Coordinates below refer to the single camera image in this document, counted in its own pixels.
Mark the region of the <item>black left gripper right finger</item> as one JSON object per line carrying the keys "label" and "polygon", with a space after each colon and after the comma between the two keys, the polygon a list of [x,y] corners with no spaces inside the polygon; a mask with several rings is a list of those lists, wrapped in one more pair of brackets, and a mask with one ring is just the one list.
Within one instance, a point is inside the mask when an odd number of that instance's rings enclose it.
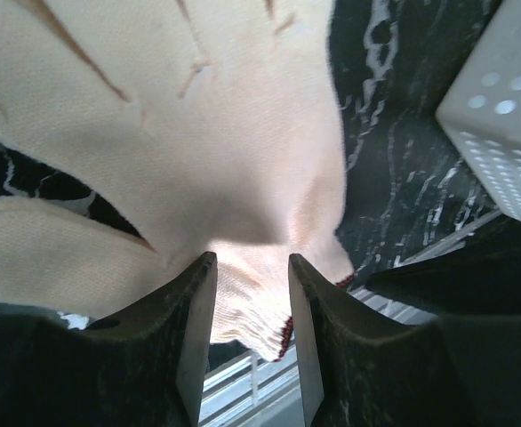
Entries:
{"label": "black left gripper right finger", "polygon": [[521,316],[407,326],[289,260],[308,426],[521,426]]}

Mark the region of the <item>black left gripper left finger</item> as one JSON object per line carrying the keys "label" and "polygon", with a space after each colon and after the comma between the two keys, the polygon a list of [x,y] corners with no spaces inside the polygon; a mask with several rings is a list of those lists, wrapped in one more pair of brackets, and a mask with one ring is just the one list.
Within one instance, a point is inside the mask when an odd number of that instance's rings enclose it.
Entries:
{"label": "black left gripper left finger", "polygon": [[0,426],[195,426],[217,284],[205,253],[84,330],[0,315]]}

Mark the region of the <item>cream glove red cuff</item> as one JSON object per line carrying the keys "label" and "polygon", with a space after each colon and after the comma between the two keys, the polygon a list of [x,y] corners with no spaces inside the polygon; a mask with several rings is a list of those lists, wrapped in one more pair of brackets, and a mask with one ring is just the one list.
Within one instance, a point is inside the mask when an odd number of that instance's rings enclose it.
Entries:
{"label": "cream glove red cuff", "polygon": [[0,197],[0,302],[113,315],[215,252],[210,340],[267,361],[288,259],[354,269],[332,1],[0,1],[0,143],[108,201],[129,235]]}

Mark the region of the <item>white perforated storage basket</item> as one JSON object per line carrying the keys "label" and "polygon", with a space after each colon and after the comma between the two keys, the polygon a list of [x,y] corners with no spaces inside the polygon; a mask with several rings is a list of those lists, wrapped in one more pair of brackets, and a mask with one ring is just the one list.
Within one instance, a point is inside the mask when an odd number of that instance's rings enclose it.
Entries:
{"label": "white perforated storage basket", "polygon": [[494,203],[521,221],[521,0],[501,3],[436,118]]}

